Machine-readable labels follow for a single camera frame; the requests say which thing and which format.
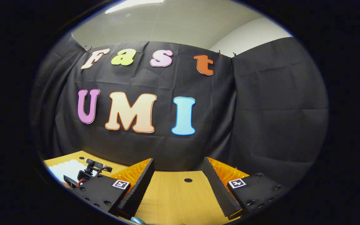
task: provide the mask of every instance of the ceiling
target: ceiling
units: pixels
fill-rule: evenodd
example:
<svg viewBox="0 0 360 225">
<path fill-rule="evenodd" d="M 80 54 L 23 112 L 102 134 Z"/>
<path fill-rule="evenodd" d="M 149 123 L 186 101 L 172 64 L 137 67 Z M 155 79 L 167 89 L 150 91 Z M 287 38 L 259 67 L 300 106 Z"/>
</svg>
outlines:
<svg viewBox="0 0 360 225">
<path fill-rule="evenodd" d="M 231 0 L 164 0 L 105 14 L 110 7 L 72 32 L 82 46 L 147 40 L 210 49 L 236 28 L 263 17 Z"/>
</svg>

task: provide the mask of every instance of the white paper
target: white paper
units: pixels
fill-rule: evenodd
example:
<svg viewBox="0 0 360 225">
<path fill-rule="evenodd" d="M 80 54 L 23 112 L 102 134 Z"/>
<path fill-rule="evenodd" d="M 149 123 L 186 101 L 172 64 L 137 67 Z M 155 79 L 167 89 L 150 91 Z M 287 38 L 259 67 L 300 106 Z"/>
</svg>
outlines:
<svg viewBox="0 0 360 225">
<path fill-rule="evenodd" d="M 79 171 L 84 171 L 87 167 L 79 161 L 72 159 L 68 162 L 59 163 L 58 165 L 54 165 L 48 168 L 50 169 L 51 173 L 61 182 L 65 182 L 63 180 L 63 175 L 79 182 L 79 180 L 77 179 Z M 96 173 L 97 171 L 94 170 L 92 172 L 92 175 L 95 176 Z"/>
</svg>

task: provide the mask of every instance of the white wall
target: white wall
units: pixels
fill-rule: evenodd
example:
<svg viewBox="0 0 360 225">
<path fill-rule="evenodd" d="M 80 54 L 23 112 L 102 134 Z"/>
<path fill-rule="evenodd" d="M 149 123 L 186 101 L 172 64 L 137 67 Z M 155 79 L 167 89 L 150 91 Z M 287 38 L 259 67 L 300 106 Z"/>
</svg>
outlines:
<svg viewBox="0 0 360 225">
<path fill-rule="evenodd" d="M 292 35 L 269 19 L 259 18 L 233 30 L 209 50 L 220 50 L 221 54 L 233 57 L 233 53 L 240 54 L 258 45 L 285 37 Z"/>
</svg>

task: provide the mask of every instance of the table surface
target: table surface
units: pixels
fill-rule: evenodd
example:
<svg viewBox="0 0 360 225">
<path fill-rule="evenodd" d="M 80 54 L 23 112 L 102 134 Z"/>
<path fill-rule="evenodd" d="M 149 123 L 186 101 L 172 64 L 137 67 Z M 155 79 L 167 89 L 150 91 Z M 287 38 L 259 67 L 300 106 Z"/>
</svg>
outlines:
<svg viewBox="0 0 360 225">
<path fill-rule="evenodd" d="M 84 159 L 103 163 L 112 167 L 112 172 L 103 171 L 106 176 L 113 175 L 127 166 L 95 157 L 84 151 L 58 158 L 45 160 L 47 167 L 73 159 L 87 166 Z M 224 216 L 213 194 L 212 188 L 202 171 L 167 172 L 155 171 L 145 192 L 135 217 L 149 225 L 222 225 L 230 221 Z"/>
</svg>

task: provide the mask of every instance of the light blue letter i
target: light blue letter i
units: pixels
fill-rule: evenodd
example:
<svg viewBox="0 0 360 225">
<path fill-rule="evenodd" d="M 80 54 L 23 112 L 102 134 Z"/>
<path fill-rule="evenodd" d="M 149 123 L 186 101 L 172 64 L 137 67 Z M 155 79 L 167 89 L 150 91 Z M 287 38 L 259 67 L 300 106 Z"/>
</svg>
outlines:
<svg viewBox="0 0 360 225">
<path fill-rule="evenodd" d="M 191 135 L 195 129 L 191 126 L 191 115 L 195 99 L 188 97 L 176 97 L 173 102 L 177 105 L 176 126 L 172 133 L 176 135 Z"/>
</svg>

